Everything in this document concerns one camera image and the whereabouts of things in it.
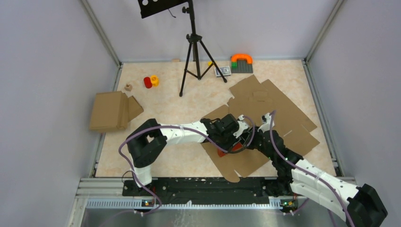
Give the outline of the red paper box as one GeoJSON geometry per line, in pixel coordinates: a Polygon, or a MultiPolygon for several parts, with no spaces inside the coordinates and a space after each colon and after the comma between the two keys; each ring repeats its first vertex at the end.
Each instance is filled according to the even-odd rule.
{"type": "Polygon", "coordinates": [[[243,148],[243,145],[242,145],[241,142],[239,142],[239,143],[235,144],[232,148],[228,148],[228,149],[227,149],[227,152],[223,152],[222,150],[218,149],[218,150],[217,150],[217,154],[218,154],[219,157],[223,157],[223,156],[225,156],[225,155],[227,155],[227,154],[234,154],[234,153],[237,153],[237,152],[239,152],[242,148],[243,148]]]}

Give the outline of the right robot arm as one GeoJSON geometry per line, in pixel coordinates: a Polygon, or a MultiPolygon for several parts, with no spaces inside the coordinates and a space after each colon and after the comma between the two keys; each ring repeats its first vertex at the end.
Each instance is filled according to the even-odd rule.
{"type": "Polygon", "coordinates": [[[266,186],[272,196],[299,194],[330,210],[349,227],[378,227],[388,216],[377,191],[326,173],[284,145],[275,130],[249,130],[246,144],[267,157],[278,177],[266,186]]]}

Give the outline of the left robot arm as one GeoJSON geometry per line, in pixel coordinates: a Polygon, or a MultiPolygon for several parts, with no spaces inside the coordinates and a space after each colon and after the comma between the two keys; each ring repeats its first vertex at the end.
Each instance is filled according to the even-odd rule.
{"type": "Polygon", "coordinates": [[[224,153],[241,152],[256,133],[253,121],[241,115],[223,118],[202,118],[187,124],[166,125],[152,118],[145,121],[126,139],[135,177],[134,190],[147,195],[152,188],[151,165],[166,146],[209,142],[224,153]]]}

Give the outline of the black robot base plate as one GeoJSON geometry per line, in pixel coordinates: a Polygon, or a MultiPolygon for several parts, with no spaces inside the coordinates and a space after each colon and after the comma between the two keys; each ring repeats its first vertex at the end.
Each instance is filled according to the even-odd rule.
{"type": "Polygon", "coordinates": [[[158,196],[162,204],[195,205],[248,205],[268,204],[282,197],[279,206],[295,208],[299,196],[289,188],[279,185],[275,177],[247,177],[239,182],[229,182],[223,177],[159,177],[153,178],[147,189],[140,188],[133,180],[125,180],[122,195],[158,196]]]}

